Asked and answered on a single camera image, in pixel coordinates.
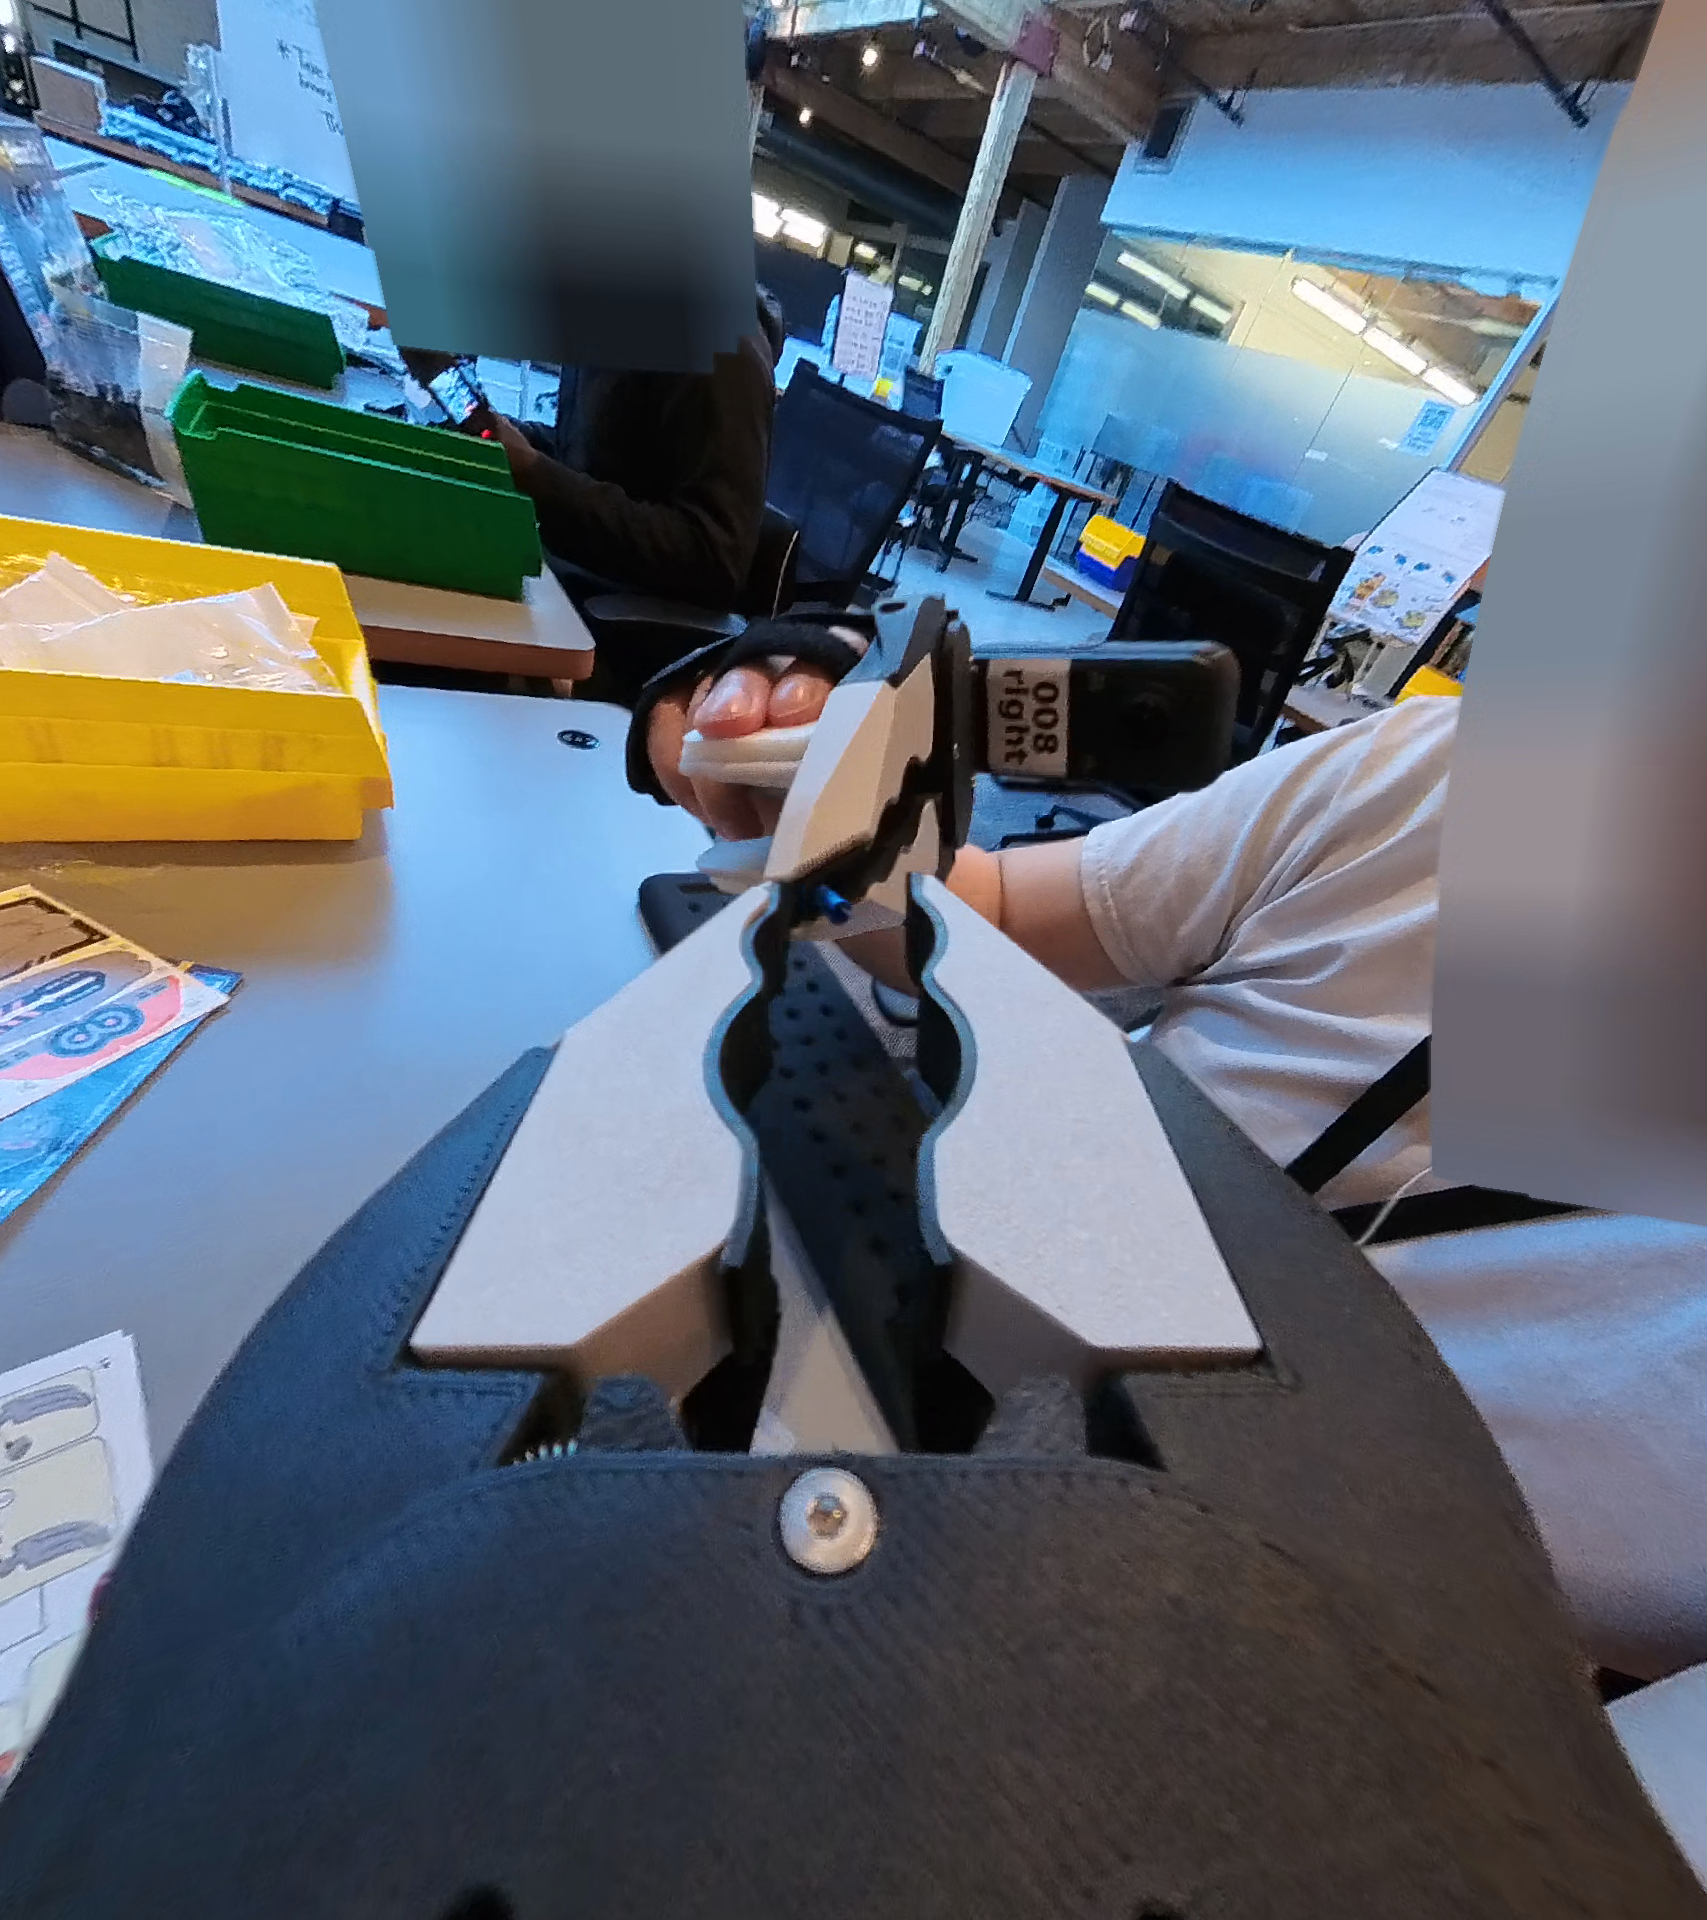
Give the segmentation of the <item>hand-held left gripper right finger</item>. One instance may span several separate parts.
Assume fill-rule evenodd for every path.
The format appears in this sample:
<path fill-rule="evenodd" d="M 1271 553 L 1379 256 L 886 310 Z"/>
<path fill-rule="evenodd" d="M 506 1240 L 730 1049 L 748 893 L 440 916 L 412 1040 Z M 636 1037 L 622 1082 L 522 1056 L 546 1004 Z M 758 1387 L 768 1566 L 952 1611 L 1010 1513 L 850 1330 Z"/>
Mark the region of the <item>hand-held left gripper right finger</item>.
<path fill-rule="evenodd" d="M 918 1207 L 944 1350 L 994 1399 L 1259 1363 L 1261 1339 L 1122 1030 L 916 877 Z"/>

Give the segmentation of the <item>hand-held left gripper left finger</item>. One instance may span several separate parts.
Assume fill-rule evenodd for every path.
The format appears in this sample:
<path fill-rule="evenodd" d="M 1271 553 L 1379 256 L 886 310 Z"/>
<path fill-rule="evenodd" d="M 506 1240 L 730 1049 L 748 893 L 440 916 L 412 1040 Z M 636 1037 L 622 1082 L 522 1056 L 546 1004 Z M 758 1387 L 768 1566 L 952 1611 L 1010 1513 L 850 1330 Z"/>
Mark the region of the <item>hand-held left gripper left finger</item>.
<path fill-rule="evenodd" d="M 764 1393 L 778 1301 L 752 1106 L 780 988 L 782 891 L 762 883 L 566 1030 L 416 1323 L 422 1365 Z"/>

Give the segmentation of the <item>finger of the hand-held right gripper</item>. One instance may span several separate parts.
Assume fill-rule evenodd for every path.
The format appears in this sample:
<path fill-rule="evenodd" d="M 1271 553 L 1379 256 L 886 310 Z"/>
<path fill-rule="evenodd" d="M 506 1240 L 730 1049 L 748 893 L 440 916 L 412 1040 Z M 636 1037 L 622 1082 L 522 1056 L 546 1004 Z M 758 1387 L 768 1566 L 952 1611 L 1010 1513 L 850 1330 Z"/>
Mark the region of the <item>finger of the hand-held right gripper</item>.
<path fill-rule="evenodd" d="M 800 885 L 816 877 L 834 846 L 834 829 L 816 836 L 816 803 L 906 792 L 914 771 L 936 750 L 936 683 L 906 678 L 844 680 L 826 700 L 786 803 L 778 814 L 764 868 L 768 885 Z"/>
<path fill-rule="evenodd" d="M 860 934 L 894 932 L 906 925 L 914 877 L 948 877 L 954 864 L 944 798 L 934 792 L 898 791 L 878 798 L 816 803 L 816 836 L 834 829 L 834 846 L 816 864 L 816 886 L 836 888 L 856 903 L 848 925 L 816 916 L 818 944 L 844 944 Z"/>

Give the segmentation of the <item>person's right forearm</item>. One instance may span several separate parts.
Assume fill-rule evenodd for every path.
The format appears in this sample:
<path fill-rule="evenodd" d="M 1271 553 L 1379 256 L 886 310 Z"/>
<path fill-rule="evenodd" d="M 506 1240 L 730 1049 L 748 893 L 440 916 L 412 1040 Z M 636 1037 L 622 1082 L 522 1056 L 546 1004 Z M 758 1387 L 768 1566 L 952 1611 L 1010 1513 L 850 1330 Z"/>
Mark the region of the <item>person's right forearm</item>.
<path fill-rule="evenodd" d="M 1126 987 L 1092 922 L 1082 888 L 1086 838 L 1004 851 L 962 846 L 946 888 L 1022 952 L 1082 995 Z"/>

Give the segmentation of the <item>grey desk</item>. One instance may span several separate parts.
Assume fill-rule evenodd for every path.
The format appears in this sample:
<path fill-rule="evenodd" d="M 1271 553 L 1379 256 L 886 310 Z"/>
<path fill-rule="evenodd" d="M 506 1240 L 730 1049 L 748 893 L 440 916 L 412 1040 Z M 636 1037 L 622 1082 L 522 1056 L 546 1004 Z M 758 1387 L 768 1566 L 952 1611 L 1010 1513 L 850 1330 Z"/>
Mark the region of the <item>grey desk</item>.
<path fill-rule="evenodd" d="M 776 1545 L 794 1460 L 526 1460 L 408 1341 L 692 824 L 622 712 L 380 694 L 354 845 L 0 849 L 242 970 L 0 1256 L 0 1365 L 130 1332 L 160 1471 L 0 1793 L 0 1916 L 908 1916 L 896 1652 Z"/>

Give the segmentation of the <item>black mesh office chair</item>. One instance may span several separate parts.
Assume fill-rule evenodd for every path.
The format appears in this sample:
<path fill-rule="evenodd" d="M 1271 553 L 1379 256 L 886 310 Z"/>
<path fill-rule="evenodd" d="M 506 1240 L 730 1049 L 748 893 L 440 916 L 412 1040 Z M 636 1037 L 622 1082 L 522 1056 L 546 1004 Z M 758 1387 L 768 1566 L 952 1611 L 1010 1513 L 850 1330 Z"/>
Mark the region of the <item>black mesh office chair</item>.
<path fill-rule="evenodd" d="M 792 527 L 792 599 L 850 607 L 942 437 L 936 419 L 894 413 L 800 363 L 772 419 L 766 506 Z"/>
<path fill-rule="evenodd" d="M 1279 720 L 1353 553 L 1281 530 L 1168 480 L 1108 637 L 1219 642 L 1239 665 L 1231 763 Z"/>

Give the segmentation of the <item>black perforated panel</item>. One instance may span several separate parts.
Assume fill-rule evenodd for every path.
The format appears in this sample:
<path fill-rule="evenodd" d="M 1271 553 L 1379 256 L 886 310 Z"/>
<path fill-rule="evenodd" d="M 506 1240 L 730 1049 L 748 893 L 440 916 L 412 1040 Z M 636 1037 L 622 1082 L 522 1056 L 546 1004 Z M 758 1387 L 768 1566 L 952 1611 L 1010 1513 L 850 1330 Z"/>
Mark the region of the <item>black perforated panel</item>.
<path fill-rule="evenodd" d="M 962 1376 L 944 1355 L 950 1284 L 920 1225 L 928 1117 L 904 1071 L 818 948 L 788 937 L 780 903 L 654 877 L 640 908 L 658 948 L 646 984 L 684 962 L 718 977 L 696 1114 L 720 1125 L 722 1171 L 696 1196 L 722 1205 L 702 1273 L 722 1355 L 674 1393 L 682 1433 L 700 1452 L 752 1446 L 786 1327 L 770 1266 L 778 1205 L 886 1436 L 908 1452 L 948 1448 L 966 1426 L 948 1407 Z"/>

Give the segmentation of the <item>wood-topped table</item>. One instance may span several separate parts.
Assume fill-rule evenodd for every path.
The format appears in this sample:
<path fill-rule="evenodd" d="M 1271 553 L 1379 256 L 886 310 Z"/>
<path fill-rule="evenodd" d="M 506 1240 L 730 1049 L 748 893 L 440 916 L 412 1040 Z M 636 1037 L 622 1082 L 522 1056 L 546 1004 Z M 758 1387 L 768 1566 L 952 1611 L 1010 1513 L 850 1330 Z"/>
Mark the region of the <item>wood-topped table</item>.
<path fill-rule="evenodd" d="M 1070 509 L 1078 506 L 1102 512 L 1120 505 L 1116 492 L 1068 478 L 1054 469 L 1034 464 L 1030 458 L 1002 446 L 976 443 L 948 425 L 942 427 L 938 450 L 950 476 L 946 518 L 942 521 L 944 532 L 940 532 L 936 541 L 938 571 L 942 572 L 950 571 L 962 557 L 962 530 L 980 492 L 982 478 L 998 476 L 1014 484 L 1018 492 L 1032 494 L 1040 490 L 1052 498 L 1018 588 L 1012 593 L 992 588 L 992 597 L 1004 602 L 1012 601 L 1020 607 L 1032 607 L 1036 602 L 1036 588 L 1040 587 L 1044 569 L 1054 557 L 1058 535 Z"/>

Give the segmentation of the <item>person's white shirt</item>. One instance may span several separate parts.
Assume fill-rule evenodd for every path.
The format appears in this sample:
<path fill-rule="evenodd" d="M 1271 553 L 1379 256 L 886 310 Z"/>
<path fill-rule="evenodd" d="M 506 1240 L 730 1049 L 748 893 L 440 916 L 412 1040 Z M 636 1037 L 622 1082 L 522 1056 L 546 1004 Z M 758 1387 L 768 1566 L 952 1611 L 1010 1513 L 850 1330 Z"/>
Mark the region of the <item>person's white shirt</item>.
<path fill-rule="evenodd" d="M 1419 698 L 1096 829 L 1080 895 L 1154 1042 L 1293 1165 L 1431 1030 L 1457 703 Z M 1473 1399 L 1615 1729 L 1707 1885 L 1707 1228 L 1561 1213 L 1429 1233 L 1425 1108 L 1307 1186 Z"/>

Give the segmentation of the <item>printed poster stand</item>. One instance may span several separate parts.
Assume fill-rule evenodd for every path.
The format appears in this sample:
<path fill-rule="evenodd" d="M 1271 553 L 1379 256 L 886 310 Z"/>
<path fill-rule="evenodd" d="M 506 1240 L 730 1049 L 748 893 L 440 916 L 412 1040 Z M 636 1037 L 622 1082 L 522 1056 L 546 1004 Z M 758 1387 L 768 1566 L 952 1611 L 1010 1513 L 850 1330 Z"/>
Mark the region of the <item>printed poster stand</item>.
<path fill-rule="evenodd" d="M 1431 470 L 1359 541 L 1327 610 L 1331 628 L 1359 637 L 1357 698 L 1387 705 L 1429 656 L 1489 565 L 1503 503 L 1497 484 Z"/>

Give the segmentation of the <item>brown-edged grey table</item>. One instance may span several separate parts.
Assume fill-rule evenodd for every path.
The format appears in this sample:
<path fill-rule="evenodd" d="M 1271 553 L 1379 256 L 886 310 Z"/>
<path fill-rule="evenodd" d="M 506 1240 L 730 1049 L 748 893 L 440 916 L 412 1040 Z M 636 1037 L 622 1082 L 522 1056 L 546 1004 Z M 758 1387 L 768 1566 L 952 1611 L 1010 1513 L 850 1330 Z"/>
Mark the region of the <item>brown-edged grey table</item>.
<path fill-rule="evenodd" d="M 198 542 L 194 514 L 74 457 L 48 432 L 0 422 L 0 517 Z M 552 572 L 518 601 L 344 577 L 372 661 L 574 685 L 594 640 Z"/>

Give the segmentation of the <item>green plastic bin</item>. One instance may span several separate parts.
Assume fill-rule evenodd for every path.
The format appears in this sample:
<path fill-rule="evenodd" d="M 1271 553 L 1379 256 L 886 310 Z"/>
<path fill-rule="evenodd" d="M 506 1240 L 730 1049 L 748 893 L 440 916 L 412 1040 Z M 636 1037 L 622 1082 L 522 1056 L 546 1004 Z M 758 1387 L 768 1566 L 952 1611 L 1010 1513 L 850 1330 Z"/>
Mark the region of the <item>green plastic bin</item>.
<path fill-rule="evenodd" d="M 200 370 L 168 420 L 214 546 L 508 602 L 544 571 L 500 444 Z"/>
<path fill-rule="evenodd" d="M 186 328 L 206 363 L 316 391 L 332 388 L 344 373 L 344 348 L 328 314 L 118 253 L 116 242 L 114 235 L 90 242 L 106 297 Z"/>

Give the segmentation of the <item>printed sticker sheet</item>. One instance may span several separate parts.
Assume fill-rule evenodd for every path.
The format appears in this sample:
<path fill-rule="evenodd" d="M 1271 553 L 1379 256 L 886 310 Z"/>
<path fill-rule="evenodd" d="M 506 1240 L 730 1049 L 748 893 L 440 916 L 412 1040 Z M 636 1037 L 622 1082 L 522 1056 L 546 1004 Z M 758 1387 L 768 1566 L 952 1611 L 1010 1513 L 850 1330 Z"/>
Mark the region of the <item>printed sticker sheet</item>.
<path fill-rule="evenodd" d="M 48 895 L 0 893 L 0 1122 L 222 1008 L 226 991 Z"/>

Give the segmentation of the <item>yellow plastic bin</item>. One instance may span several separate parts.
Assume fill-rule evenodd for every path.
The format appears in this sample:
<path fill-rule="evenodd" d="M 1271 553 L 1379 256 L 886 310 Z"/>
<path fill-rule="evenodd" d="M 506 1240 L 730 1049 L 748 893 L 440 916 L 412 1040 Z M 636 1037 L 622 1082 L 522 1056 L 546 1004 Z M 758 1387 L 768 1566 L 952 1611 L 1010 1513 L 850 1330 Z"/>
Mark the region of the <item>yellow plastic bin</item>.
<path fill-rule="evenodd" d="M 0 591 L 60 557 L 142 605 L 276 588 L 332 693 L 0 668 L 0 845 L 356 843 L 392 804 L 362 631 L 334 565 L 0 517 Z"/>

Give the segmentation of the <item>clear plastic bags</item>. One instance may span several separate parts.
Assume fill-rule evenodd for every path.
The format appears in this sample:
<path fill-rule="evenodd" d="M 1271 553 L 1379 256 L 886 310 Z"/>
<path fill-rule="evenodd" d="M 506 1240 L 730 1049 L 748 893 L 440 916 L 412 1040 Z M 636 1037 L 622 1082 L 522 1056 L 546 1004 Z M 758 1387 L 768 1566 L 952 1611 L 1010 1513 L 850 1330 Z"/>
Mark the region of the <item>clear plastic bags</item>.
<path fill-rule="evenodd" d="M 276 588 L 134 601 L 64 557 L 0 588 L 0 668 L 330 694 L 316 620 Z"/>

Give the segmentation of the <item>whiteboard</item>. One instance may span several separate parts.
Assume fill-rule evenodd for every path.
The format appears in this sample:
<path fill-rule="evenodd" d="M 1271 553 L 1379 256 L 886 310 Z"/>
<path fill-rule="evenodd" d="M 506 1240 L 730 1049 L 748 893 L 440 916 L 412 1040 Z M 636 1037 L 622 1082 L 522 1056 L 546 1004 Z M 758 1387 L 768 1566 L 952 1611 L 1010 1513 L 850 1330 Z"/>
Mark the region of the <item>whiteboard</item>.
<path fill-rule="evenodd" d="M 218 3 L 236 152 L 360 203 L 314 3 Z"/>

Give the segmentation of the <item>wooden post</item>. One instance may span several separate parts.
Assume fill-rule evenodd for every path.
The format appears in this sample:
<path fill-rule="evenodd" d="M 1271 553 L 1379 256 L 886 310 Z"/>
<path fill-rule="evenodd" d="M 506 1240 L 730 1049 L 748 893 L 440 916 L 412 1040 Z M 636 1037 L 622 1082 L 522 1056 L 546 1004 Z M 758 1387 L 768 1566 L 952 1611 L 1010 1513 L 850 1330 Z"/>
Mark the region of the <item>wooden post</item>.
<path fill-rule="evenodd" d="M 1034 90 L 1034 69 L 1018 56 L 1010 56 L 996 83 L 936 307 L 920 345 L 918 368 L 926 377 L 934 377 L 940 358 L 960 347 L 968 304 L 992 238 L 996 211 L 1010 180 L 1012 159 L 1026 126 Z"/>

